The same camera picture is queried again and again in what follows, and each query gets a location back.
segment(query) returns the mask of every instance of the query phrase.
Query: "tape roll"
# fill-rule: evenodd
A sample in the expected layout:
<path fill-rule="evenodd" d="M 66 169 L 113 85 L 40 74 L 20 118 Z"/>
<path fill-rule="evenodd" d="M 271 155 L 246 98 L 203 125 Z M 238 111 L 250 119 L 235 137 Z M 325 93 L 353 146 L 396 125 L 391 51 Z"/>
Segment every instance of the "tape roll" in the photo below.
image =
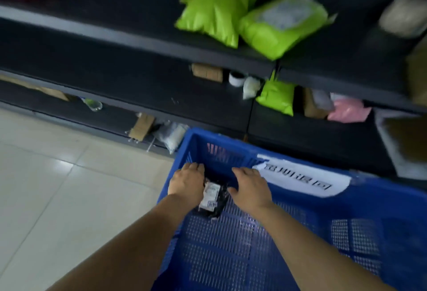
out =
<path fill-rule="evenodd" d="M 241 88 L 245 83 L 246 76 L 239 72 L 230 72 L 228 75 L 228 82 L 235 88 Z"/>

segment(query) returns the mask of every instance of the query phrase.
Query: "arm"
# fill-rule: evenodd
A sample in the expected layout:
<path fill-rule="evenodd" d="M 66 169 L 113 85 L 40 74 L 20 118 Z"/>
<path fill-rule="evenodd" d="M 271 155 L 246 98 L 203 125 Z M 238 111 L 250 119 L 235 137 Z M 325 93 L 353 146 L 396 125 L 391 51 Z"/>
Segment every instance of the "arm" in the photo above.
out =
<path fill-rule="evenodd" d="M 233 172 L 239 183 L 239 191 L 229 189 L 234 202 L 271 235 L 302 291 L 394 290 L 275 205 L 267 181 L 256 169 Z"/>
<path fill-rule="evenodd" d="M 171 179 L 167 197 L 48 291 L 150 290 L 175 230 L 203 198 L 204 172 L 202 164 L 185 164 Z"/>

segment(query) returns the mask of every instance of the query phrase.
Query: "black package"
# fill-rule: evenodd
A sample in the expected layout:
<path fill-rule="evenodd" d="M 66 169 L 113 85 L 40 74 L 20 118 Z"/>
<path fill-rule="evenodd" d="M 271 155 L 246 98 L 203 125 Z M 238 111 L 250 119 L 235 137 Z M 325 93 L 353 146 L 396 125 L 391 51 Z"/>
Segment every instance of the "black package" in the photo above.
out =
<path fill-rule="evenodd" d="M 227 191 L 228 184 L 206 179 L 204 186 L 203 200 L 194 211 L 203 217 L 217 220 L 230 195 Z"/>

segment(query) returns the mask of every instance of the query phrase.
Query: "hand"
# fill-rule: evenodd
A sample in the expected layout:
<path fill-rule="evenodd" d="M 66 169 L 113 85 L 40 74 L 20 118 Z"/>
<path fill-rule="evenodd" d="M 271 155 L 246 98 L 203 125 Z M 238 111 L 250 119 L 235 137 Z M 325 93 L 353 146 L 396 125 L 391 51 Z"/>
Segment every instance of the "hand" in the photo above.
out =
<path fill-rule="evenodd" d="M 178 196 L 191 210 L 203 199 L 204 180 L 205 165 L 187 163 L 171 178 L 167 194 Z"/>
<path fill-rule="evenodd" d="M 267 181 L 258 170 L 233 167 L 232 171 L 238 179 L 239 190 L 229 187 L 228 192 L 240 209 L 255 217 L 260 209 L 274 205 Z"/>

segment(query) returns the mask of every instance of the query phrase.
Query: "blue plastic basket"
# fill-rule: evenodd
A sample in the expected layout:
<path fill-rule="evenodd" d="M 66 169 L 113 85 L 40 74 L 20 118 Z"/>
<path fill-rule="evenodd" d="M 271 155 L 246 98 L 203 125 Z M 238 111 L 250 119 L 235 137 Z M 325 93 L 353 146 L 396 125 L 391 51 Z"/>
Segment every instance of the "blue plastic basket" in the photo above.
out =
<path fill-rule="evenodd" d="M 427 290 L 427 195 L 384 179 L 355 175 L 268 152 L 201 129 L 189 130 L 173 173 L 205 164 L 210 179 L 232 181 L 232 167 L 264 154 L 352 176 L 341 194 L 318 198 L 270 185 L 273 200 L 339 251 L 398 290 Z M 189 214 L 172 239 L 153 290 L 298 290 L 268 233 L 230 200 L 219 220 Z"/>

